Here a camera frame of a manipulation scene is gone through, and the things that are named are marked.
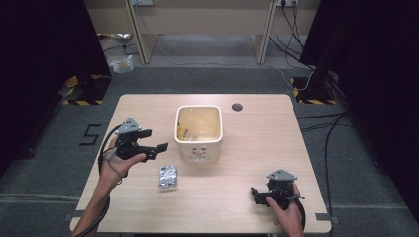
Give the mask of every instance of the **human hand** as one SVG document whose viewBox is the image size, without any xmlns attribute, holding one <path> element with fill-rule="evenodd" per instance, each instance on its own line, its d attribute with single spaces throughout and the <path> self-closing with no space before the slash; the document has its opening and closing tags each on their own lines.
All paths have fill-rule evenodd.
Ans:
<svg viewBox="0 0 419 237">
<path fill-rule="evenodd" d="M 296 183 L 292 182 L 292 185 L 293 192 L 296 195 L 301 196 L 301 192 Z M 290 237 L 300 237 L 304 235 L 301 224 L 301 212 L 295 201 L 290 201 L 286 210 L 282 210 L 271 197 L 266 197 L 266 202 L 277 215 L 277 219 L 274 222 L 275 225 L 281 225 L 284 232 Z"/>
<path fill-rule="evenodd" d="M 138 154 L 128 160 L 123 160 L 114 154 L 108 159 L 108 156 L 112 154 L 112 148 L 115 147 L 117 138 L 114 137 L 111 140 L 108 151 L 103 155 L 104 162 L 102 162 L 101 174 L 99 177 L 98 187 L 104 191 L 110 192 L 122 179 L 122 177 L 129 171 L 129 169 L 138 164 L 139 162 L 147 158 L 146 154 Z"/>
</svg>

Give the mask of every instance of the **white plastic bin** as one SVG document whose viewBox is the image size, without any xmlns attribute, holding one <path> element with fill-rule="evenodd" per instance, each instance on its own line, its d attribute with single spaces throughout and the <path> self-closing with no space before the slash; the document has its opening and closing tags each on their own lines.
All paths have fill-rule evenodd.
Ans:
<svg viewBox="0 0 419 237">
<path fill-rule="evenodd" d="M 218 106 L 182 106 L 176 113 L 175 141 L 186 163 L 214 163 L 223 138 Z"/>
</svg>

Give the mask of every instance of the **electrical cable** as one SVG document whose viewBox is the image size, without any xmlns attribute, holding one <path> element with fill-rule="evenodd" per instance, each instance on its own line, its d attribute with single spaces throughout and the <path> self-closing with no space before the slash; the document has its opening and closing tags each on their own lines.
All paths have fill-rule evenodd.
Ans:
<svg viewBox="0 0 419 237">
<path fill-rule="evenodd" d="M 311 117 L 298 117 L 296 119 L 317 119 L 317 118 L 325 118 L 325 117 L 335 117 L 345 115 L 347 112 L 338 113 L 338 114 L 330 114 L 330 115 L 321 115 L 321 116 L 311 116 Z"/>
<path fill-rule="evenodd" d="M 286 19 L 286 21 L 287 21 L 287 23 L 288 23 L 288 25 L 289 25 L 289 27 L 290 27 L 290 30 L 291 30 L 292 36 L 294 36 L 295 40 L 299 43 L 299 45 L 300 45 L 302 48 L 304 48 L 304 45 L 302 44 L 302 42 L 301 42 L 301 40 L 299 39 L 299 37 L 297 37 L 297 36 L 295 35 L 295 32 L 294 32 L 294 30 L 293 30 L 293 27 L 291 26 L 291 23 L 290 23 L 290 21 L 288 20 L 288 17 L 287 17 L 287 15 L 286 15 L 286 13 L 284 12 L 284 7 L 282 7 L 282 8 L 281 8 L 281 11 L 283 12 L 284 18 Z"/>
<path fill-rule="evenodd" d="M 117 48 L 117 47 L 122 47 L 122 48 L 123 48 L 123 50 L 124 50 L 124 54 L 125 54 L 125 55 L 138 54 L 139 52 L 134 52 L 134 53 L 129 53 L 129 54 L 126 54 L 126 48 L 127 48 L 127 47 L 130 47 L 130 46 L 133 46 L 133 45 L 135 45 L 135 43 L 133 43 L 133 44 L 129 44 L 129 45 L 125 45 L 125 44 L 123 44 L 123 45 L 112 46 L 112 47 L 108 47 L 108 48 L 104 49 L 104 50 L 103 50 L 103 52 L 106 52 L 106 51 L 108 51 L 108 50 L 110 50 L 110 49 L 114 49 L 114 48 Z"/>
<path fill-rule="evenodd" d="M 75 202 L 80 197 L 67 195 L 45 195 L 45 194 L 0 194 L 0 202 L 35 201 L 35 202 Z"/>
<path fill-rule="evenodd" d="M 103 157 L 104 157 L 104 153 L 106 152 L 106 151 L 108 151 L 108 150 L 110 150 L 110 149 L 113 149 L 113 148 L 110 148 L 110 149 L 107 149 L 106 151 L 104 151 L 105 150 L 105 146 L 106 146 L 106 144 L 108 143 L 108 140 L 109 140 L 109 138 L 111 137 L 111 135 L 114 133 L 114 131 L 115 130 L 117 130 L 118 128 L 120 127 L 120 125 L 118 125 L 118 126 L 116 126 L 114 129 L 112 129 L 109 133 L 108 133 L 108 135 L 106 136 L 106 138 L 105 138 L 105 140 L 104 140 L 104 142 L 102 143 L 102 146 L 101 146 L 101 150 L 100 150 L 100 153 L 99 153 L 99 157 L 98 157 L 98 168 L 99 168 L 99 175 L 101 174 L 101 166 L 102 166 L 102 162 L 103 162 Z M 83 236 L 86 236 L 88 233 L 90 233 L 90 231 L 92 231 L 94 228 L 96 228 L 98 225 L 99 225 L 99 223 L 102 221 L 102 219 L 105 217 L 105 215 L 106 215 L 106 213 L 108 212 L 108 209 L 109 209 L 109 203 L 111 202 L 111 198 L 108 196 L 107 197 L 107 200 L 106 200 L 106 203 L 105 203 L 105 206 L 104 206 L 104 208 L 102 209 L 102 212 L 101 212 L 101 214 L 98 216 L 98 218 L 89 226 L 89 227 L 87 227 L 85 230 L 83 230 L 80 234 L 78 234 L 78 235 L 76 235 L 77 237 L 83 237 Z"/>
<path fill-rule="evenodd" d="M 286 46 L 286 54 L 285 54 L 286 63 L 287 63 L 287 65 L 289 65 L 289 66 L 291 66 L 291 65 L 290 65 L 290 63 L 288 62 L 288 59 L 287 59 L 287 54 L 289 54 L 289 53 L 288 53 L 288 50 L 290 49 L 290 42 L 291 42 L 291 40 L 292 40 L 292 39 L 293 39 L 293 35 L 291 35 L 291 36 L 290 36 L 289 41 L 287 42 L 287 46 Z"/>
<path fill-rule="evenodd" d="M 295 203 L 298 206 L 299 211 L 301 212 L 302 229 L 305 229 L 306 214 L 305 214 L 304 206 L 302 205 L 301 201 L 298 198 L 295 200 Z"/>
<path fill-rule="evenodd" d="M 109 159 L 106 159 L 106 161 L 108 162 L 108 165 L 111 168 L 111 170 L 117 173 L 118 177 L 120 177 L 120 180 L 117 182 L 117 185 L 120 185 L 123 182 L 124 176 L 122 176 L 120 172 L 118 172 L 117 169 L 115 169 L 115 167 L 111 164 L 111 161 Z"/>
<path fill-rule="evenodd" d="M 306 127 L 306 128 L 302 128 L 301 132 L 307 132 L 307 131 L 312 131 L 312 130 L 316 130 L 316 129 L 321 129 L 321 128 L 326 128 L 328 126 L 330 126 L 331 123 L 323 123 L 323 124 L 318 124 L 318 125 L 314 125 L 314 126 L 310 126 L 310 127 Z M 346 125 L 346 124 L 336 124 L 338 126 L 346 126 L 346 127 L 353 127 L 352 125 Z"/>
<path fill-rule="evenodd" d="M 123 45 L 123 49 L 124 49 L 124 54 L 125 55 L 135 55 L 135 54 L 139 54 L 139 52 L 131 52 L 131 53 L 127 53 L 126 52 L 126 48 L 129 47 L 130 45 Z"/>
<path fill-rule="evenodd" d="M 326 81 L 330 84 L 331 91 L 333 90 L 333 88 L 336 89 L 339 92 L 339 94 L 342 96 L 342 98 L 346 100 L 345 93 L 342 92 L 342 90 L 339 88 L 339 85 L 336 83 L 336 81 L 332 79 L 332 76 L 330 74 L 326 77 Z"/>
<path fill-rule="evenodd" d="M 296 23 L 296 16 L 298 14 L 298 7 L 296 5 L 296 2 L 292 1 L 292 3 L 293 3 L 293 25 L 295 26 L 296 35 L 297 35 L 299 41 L 301 41 L 301 39 L 299 38 L 298 24 Z"/>
<path fill-rule="evenodd" d="M 280 43 L 280 44 L 282 44 L 284 47 L 287 47 L 281 40 L 280 40 L 280 38 L 278 37 L 278 35 L 275 35 L 275 37 L 277 37 L 277 41 Z M 291 48 L 288 48 L 288 50 L 289 51 L 292 51 L 292 52 L 294 52 L 294 53 L 296 53 L 296 54 L 298 54 L 298 55 L 301 55 L 301 53 L 299 52 L 299 51 L 295 51 L 295 50 L 293 50 L 293 49 L 291 49 Z"/>
<path fill-rule="evenodd" d="M 290 82 L 287 81 L 286 77 L 284 76 L 284 73 L 280 69 L 278 69 L 278 68 L 276 68 L 274 66 L 268 65 L 268 64 L 263 64 L 263 65 L 250 65 L 250 64 L 245 64 L 245 63 L 225 64 L 225 63 L 218 63 L 218 62 L 185 62 L 185 63 L 171 62 L 171 63 L 173 63 L 175 65 L 180 65 L 180 66 L 183 66 L 183 65 L 219 65 L 219 66 L 237 66 L 237 65 L 240 65 L 240 66 L 250 66 L 250 67 L 270 67 L 272 69 L 277 70 L 281 74 L 283 81 L 289 87 L 291 87 L 293 90 L 296 90 L 296 91 L 303 91 L 303 90 L 307 89 L 308 88 L 308 84 L 310 83 L 310 79 L 311 79 L 311 76 L 310 76 L 308 78 L 308 81 L 307 81 L 307 84 L 305 85 L 305 87 L 302 88 L 302 89 L 299 89 L 299 88 L 294 87 L 292 84 L 290 84 Z"/>
<path fill-rule="evenodd" d="M 335 98 L 335 96 L 333 95 L 333 87 L 327 87 L 327 85 L 325 86 L 325 88 L 326 88 L 326 91 L 327 91 L 327 94 L 329 94 L 329 96 L 330 96 L 330 98 L 332 98 L 333 99 L 333 101 L 337 101 L 336 100 L 336 98 Z"/>
<path fill-rule="evenodd" d="M 282 49 L 279 45 L 277 45 L 275 42 L 274 42 L 274 40 L 271 38 L 271 37 L 269 37 L 269 40 L 274 44 L 274 46 L 280 51 L 280 52 L 283 52 L 285 55 L 286 55 L 286 61 L 287 61 L 287 55 L 288 56 L 290 56 L 290 57 L 292 57 L 293 59 L 295 59 L 296 61 L 298 61 L 299 62 L 299 59 L 296 57 L 296 56 L 294 56 L 294 55 L 292 55 L 292 54 L 290 54 L 289 52 L 287 52 L 287 50 L 286 49 Z M 290 66 L 290 67 L 293 67 L 293 68 L 297 68 L 297 69 L 302 69 L 302 70 L 307 70 L 307 71 L 314 71 L 314 68 L 313 67 L 311 67 L 310 65 L 306 65 L 306 64 L 303 64 L 304 66 L 306 66 L 306 67 L 308 67 L 309 69 L 307 69 L 307 68 L 302 68 L 302 67 L 296 67 L 296 66 L 292 66 L 292 65 L 290 65 L 288 62 L 287 62 L 287 65 L 288 66 Z"/>
<path fill-rule="evenodd" d="M 330 195 L 329 164 L 328 164 L 328 157 L 327 157 L 327 147 L 328 147 L 328 144 L 329 144 L 329 138 L 330 138 L 330 134 L 332 133 L 332 130 L 335 128 L 338 121 L 345 115 L 346 114 L 342 114 L 341 116 L 336 118 L 336 120 L 333 122 L 332 127 L 330 128 L 329 132 L 327 133 L 326 144 L 325 144 L 325 147 L 324 147 L 324 167 L 325 167 L 326 189 L 327 189 L 327 199 L 328 199 L 328 203 L 329 203 L 330 218 L 333 217 L 333 208 L 332 208 L 332 200 L 331 200 L 331 195 Z M 333 226 L 330 230 L 330 236 L 333 236 Z"/>
<path fill-rule="evenodd" d="M 102 219 L 105 217 L 106 213 L 108 212 L 110 202 L 111 202 L 111 199 L 108 196 L 108 198 L 106 199 L 105 206 L 104 206 L 101 214 L 99 215 L 99 217 L 87 229 L 83 230 L 83 232 L 76 235 L 76 237 L 86 236 L 88 233 L 90 233 L 90 231 L 92 231 L 94 228 L 96 228 L 99 225 L 99 223 L 102 221 Z"/>
</svg>

